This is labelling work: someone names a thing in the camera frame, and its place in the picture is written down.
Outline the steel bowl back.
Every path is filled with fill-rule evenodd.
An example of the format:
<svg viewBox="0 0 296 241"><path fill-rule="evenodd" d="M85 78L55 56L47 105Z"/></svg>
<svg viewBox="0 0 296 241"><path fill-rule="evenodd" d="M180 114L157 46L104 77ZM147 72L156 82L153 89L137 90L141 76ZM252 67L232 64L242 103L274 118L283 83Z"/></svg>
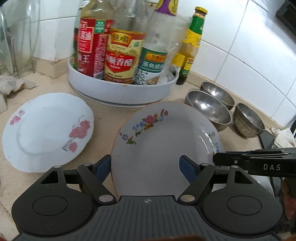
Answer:
<svg viewBox="0 0 296 241"><path fill-rule="evenodd" d="M210 94L215 99L219 100L227 107L228 110L231 110L234 107L234 99L221 87L210 82L203 82L200 86L200 90Z"/></svg>

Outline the white round turntable rack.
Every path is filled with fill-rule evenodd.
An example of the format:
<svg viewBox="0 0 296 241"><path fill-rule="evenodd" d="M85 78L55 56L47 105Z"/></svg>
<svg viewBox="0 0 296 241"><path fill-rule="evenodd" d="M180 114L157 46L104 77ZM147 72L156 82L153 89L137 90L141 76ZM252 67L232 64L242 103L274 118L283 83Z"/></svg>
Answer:
<svg viewBox="0 0 296 241"><path fill-rule="evenodd" d="M123 108L139 108L164 100L170 95L179 77L177 68L172 65L158 84L121 84L96 79L78 72L73 68L72 56L68 58L67 64L69 83L78 94L95 102Z"/></svg>

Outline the white plate with colourful flowers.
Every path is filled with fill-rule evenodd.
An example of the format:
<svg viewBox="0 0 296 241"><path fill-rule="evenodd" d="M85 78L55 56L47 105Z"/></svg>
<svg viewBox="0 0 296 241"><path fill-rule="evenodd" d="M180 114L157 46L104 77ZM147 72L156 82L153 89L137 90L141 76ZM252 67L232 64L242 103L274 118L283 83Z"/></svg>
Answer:
<svg viewBox="0 0 296 241"><path fill-rule="evenodd" d="M180 156L213 164L213 155L224 151L217 129L193 107L173 101L150 104L118 131L111 152L112 181L120 196L178 197L189 186Z"/></svg>

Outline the green yellow label oil bottle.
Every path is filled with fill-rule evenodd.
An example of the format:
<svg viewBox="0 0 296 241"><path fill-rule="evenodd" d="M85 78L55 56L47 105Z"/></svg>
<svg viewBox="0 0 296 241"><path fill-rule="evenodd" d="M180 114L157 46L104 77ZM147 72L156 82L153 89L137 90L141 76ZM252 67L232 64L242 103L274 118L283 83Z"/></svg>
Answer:
<svg viewBox="0 0 296 241"><path fill-rule="evenodd" d="M191 25L189 26L185 38L182 41L179 51L175 54L172 63L178 68L179 77L177 85L183 85L194 63L199 51L205 18L208 11L200 6L195 8Z"/></svg>

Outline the yellow label vinegar bottle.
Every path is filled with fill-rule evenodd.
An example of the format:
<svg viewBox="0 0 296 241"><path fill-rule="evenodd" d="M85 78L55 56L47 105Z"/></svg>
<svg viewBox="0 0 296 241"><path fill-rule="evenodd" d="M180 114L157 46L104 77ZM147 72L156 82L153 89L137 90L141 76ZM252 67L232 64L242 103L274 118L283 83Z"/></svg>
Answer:
<svg viewBox="0 0 296 241"><path fill-rule="evenodd" d="M134 82L148 24L146 1L123 1L109 30L104 80Z"/></svg>

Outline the black stove top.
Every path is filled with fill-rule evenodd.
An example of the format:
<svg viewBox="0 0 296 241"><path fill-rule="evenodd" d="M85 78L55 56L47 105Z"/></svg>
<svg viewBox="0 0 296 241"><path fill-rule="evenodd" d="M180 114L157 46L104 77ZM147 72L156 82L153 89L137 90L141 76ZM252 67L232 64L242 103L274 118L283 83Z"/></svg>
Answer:
<svg viewBox="0 0 296 241"><path fill-rule="evenodd" d="M268 131L264 131L263 133L261 133L259 135L259 140L260 140L262 149L275 148L274 136ZM283 178L269 177L269 181L271 183L274 195L276 197L279 197ZM288 190L290 192L290 196L292 198L295 198L295 178L286 178L286 182L287 182Z"/></svg>

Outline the white cloth on stove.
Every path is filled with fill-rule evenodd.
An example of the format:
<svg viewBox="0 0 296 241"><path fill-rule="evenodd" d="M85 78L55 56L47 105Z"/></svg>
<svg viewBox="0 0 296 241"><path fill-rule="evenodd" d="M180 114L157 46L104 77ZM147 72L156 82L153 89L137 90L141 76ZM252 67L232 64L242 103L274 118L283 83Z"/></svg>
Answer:
<svg viewBox="0 0 296 241"><path fill-rule="evenodd" d="M271 128L271 132L274 135L274 144L278 148L295 148L295 137L293 136L289 128L280 130L278 128Z"/></svg>

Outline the steel bowl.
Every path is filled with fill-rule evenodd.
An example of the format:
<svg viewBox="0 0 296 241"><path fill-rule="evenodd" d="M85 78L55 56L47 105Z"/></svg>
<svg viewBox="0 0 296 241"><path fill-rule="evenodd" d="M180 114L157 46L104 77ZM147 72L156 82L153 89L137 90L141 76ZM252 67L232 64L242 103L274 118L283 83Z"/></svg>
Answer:
<svg viewBox="0 0 296 241"><path fill-rule="evenodd" d="M265 125L258 114L243 103L238 103L233 113L236 132L245 138L255 138L265 130Z"/></svg>
<svg viewBox="0 0 296 241"><path fill-rule="evenodd" d="M200 86L200 90L210 94L215 99L219 100L227 107L228 110L231 110L234 107L234 99L221 87L210 82L203 82Z"/></svg>
<svg viewBox="0 0 296 241"><path fill-rule="evenodd" d="M227 107L210 94L200 90L190 90L186 95L185 104L202 113L219 132L232 123L232 116Z"/></svg>

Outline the clear plastic bag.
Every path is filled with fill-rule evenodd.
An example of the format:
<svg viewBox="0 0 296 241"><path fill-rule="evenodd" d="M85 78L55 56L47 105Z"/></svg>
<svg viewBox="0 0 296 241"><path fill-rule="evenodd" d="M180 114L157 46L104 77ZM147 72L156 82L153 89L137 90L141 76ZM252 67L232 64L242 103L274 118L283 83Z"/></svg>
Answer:
<svg viewBox="0 0 296 241"><path fill-rule="evenodd" d="M158 80L159 84L167 83L166 76L170 73L171 62L175 54L180 49L182 40L184 39L186 31L189 28L191 22L192 22L191 16L183 16L183 15L176 16L175 25L171 33L171 43L169 45L169 51L166 56L164 68Z"/></svg>

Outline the purple cap clear sauce bottle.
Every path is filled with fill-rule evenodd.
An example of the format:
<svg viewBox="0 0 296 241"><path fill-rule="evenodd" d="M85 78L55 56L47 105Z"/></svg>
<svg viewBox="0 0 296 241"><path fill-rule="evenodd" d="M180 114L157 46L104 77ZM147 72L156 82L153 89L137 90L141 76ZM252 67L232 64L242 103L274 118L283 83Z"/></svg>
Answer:
<svg viewBox="0 0 296 241"><path fill-rule="evenodd" d="M175 26L178 1L159 1L149 20L134 84L157 84Z"/></svg>

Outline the crumpled grey rag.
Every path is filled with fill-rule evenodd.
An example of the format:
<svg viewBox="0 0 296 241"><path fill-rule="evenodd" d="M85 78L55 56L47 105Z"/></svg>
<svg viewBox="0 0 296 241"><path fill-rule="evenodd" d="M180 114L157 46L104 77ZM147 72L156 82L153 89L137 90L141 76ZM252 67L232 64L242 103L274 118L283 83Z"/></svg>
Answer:
<svg viewBox="0 0 296 241"><path fill-rule="evenodd" d="M8 107L6 104L6 99L12 92L17 92L21 89L33 89L36 86L36 83L34 83L33 81L24 80L23 78L1 75L1 113L7 110Z"/></svg>

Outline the red label soy sauce bottle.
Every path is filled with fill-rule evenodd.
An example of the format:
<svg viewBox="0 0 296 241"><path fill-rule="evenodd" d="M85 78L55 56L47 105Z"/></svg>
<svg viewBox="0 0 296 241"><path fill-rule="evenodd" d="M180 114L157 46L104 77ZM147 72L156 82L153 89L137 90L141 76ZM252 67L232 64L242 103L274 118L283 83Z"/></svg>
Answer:
<svg viewBox="0 0 296 241"><path fill-rule="evenodd" d="M109 1L82 1L74 24L73 68L102 79L114 8Z"/></svg>

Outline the white plate with pink flowers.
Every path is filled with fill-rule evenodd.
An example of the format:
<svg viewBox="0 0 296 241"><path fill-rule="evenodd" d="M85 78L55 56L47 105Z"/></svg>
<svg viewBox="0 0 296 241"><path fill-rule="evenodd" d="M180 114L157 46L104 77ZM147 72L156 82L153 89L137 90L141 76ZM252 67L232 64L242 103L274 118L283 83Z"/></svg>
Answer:
<svg viewBox="0 0 296 241"><path fill-rule="evenodd" d="M3 153L22 172L43 173L74 160L94 131L94 114L81 98L48 93L24 103L8 120Z"/></svg>

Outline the black range hood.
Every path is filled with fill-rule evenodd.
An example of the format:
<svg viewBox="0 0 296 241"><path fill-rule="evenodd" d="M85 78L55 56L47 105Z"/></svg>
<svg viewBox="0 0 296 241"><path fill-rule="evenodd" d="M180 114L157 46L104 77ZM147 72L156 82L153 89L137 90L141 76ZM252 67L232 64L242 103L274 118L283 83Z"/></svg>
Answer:
<svg viewBox="0 0 296 241"><path fill-rule="evenodd" d="M296 36L296 7L295 0L285 0L280 9L276 12L276 17L283 25Z"/></svg>

